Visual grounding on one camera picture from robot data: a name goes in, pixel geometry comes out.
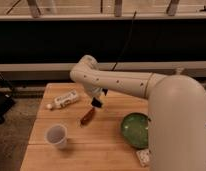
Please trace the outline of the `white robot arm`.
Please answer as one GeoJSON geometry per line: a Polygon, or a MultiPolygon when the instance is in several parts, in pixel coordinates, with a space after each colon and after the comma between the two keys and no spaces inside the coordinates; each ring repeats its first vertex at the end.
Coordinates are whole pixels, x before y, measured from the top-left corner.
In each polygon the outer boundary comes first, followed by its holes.
{"type": "Polygon", "coordinates": [[[92,97],[102,88],[148,101],[149,171],[206,171],[206,90],[186,75],[101,71],[83,56],[70,71],[92,97]]]}

